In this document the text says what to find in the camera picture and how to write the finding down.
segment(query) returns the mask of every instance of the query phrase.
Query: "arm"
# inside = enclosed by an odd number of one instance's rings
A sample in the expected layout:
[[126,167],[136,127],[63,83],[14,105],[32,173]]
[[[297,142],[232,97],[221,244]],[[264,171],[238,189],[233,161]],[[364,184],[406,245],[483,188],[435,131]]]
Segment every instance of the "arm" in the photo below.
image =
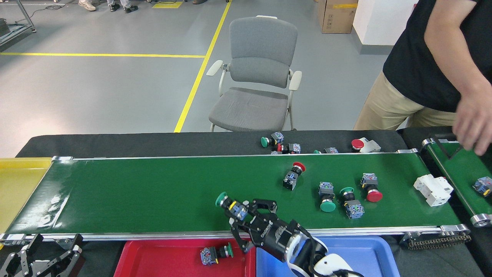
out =
[[492,85],[473,62],[460,30],[475,4],[436,0],[424,39],[441,71],[461,93],[453,133],[465,149],[476,143],[475,153],[483,155],[492,142]]

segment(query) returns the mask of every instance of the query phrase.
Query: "chair seat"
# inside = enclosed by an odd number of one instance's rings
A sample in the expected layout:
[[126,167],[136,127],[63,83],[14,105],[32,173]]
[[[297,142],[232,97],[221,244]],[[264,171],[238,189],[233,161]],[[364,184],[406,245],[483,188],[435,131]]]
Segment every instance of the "chair seat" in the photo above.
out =
[[288,97],[282,93],[230,88],[209,115],[213,124],[231,131],[281,131]]

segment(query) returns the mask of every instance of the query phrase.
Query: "white electrical component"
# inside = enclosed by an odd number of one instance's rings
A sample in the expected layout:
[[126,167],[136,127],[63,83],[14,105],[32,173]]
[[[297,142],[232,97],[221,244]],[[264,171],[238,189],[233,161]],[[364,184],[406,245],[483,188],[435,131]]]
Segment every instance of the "white electrical component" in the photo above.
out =
[[432,174],[418,177],[413,187],[422,193],[431,207],[448,202],[453,192],[452,186],[444,177],[434,178]]
[[361,153],[371,153],[381,151],[381,147],[374,140],[368,140],[367,138],[360,138],[364,143],[364,147],[361,148]]

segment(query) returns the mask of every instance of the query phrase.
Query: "yellow tray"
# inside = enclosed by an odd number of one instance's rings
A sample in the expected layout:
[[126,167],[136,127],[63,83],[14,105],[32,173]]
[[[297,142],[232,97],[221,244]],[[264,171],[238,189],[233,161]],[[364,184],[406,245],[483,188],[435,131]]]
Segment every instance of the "yellow tray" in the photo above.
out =
[[0,159],[0,234],[20,212],[51,165],[51,158]]

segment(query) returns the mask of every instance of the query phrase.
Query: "white wall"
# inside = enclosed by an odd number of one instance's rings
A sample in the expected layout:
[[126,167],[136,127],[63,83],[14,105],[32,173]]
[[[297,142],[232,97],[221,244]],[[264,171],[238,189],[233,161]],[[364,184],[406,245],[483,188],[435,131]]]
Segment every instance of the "white wall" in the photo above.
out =
[[395,45],[418,0],[359,0],[354,29],[363,45]]

